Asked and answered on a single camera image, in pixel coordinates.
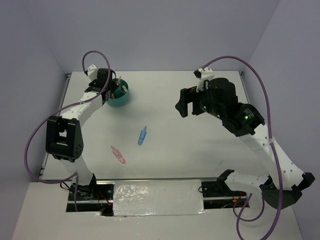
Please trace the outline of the red slim highlighter pen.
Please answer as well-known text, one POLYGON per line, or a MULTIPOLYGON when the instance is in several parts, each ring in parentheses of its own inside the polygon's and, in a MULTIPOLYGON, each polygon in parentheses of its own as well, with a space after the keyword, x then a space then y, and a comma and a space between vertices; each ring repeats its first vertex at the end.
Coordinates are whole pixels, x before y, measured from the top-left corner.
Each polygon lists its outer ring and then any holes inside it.
POLYGON ((120 82, 121 82, 121 80, 122 80, 122 76, 119 76, 119 78, 117 79, 117 86, 119 86, 120 85, 120 82))

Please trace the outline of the blue stubby highlighter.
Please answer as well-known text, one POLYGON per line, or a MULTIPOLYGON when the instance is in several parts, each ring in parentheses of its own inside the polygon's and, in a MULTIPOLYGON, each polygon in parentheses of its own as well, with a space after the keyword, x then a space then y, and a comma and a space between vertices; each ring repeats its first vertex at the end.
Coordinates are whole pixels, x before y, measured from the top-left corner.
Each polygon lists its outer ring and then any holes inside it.
POLYGON ((138 138, 138 142, 137 142, 137 144, 139 146, 141 146, 143 144, 143 142, 145 140, 145 137, 146 137, 146 134, 147 134, 147 126, 145 126, 140 132, 140 135, 139 135, 139 138, 138 138))

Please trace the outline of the pink stubby highlighter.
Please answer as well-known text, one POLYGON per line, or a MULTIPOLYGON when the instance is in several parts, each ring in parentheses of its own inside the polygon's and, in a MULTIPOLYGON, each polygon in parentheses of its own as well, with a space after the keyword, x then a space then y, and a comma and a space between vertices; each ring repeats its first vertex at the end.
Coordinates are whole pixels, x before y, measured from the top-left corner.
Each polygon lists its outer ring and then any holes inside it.
POLYGON ((114 154, 114 156, 122 163, 122 164, 125 164, 126 163, 126 160, 125 158, 123 157, 123 155, 121 154, 121 152, 115 148, 114 146, 110 146, 111 149, 112 149, 112 153, 114 154))

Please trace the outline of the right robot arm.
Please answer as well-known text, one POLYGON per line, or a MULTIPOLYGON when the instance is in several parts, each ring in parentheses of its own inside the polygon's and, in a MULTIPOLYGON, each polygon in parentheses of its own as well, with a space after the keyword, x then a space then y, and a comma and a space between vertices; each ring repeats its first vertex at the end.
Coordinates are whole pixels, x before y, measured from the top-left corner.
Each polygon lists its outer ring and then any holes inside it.
POLYGON ((208 113, 220 120, 249 147, 268 172, 267 176, 256 176, 227 169, 217 178, 221 195, 241 191, 261 197, 274 209, 281 203, 284 209, 294 205, 302 197, 302 191, 315 181, 312 173, 298 168, 279 144, 268 137, 262 115, 253 105, 239 102, 236 87, 228 79, 206 79, 197 86, 181 89, 175 108, 183 118, 188 116, 189 103, 193 115, 208 113))

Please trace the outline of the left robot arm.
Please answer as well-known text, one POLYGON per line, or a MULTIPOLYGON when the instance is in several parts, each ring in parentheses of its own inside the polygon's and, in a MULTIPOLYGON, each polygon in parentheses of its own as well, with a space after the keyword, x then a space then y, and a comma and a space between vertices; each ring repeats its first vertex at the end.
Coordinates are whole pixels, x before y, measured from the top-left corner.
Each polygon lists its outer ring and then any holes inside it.
POLYGON ((80 104, 47 120, 45 150, 59 160, 71 175, 77 174, 72 178, 71 192, 91 200, 97 196, 98 187, 95 175, 82 157, 82 127, 111 98, 118 85, 112 79, 116 75, 112 69, 97 68, 93 64, 86 73, 90 83, 79 100, 80 104))

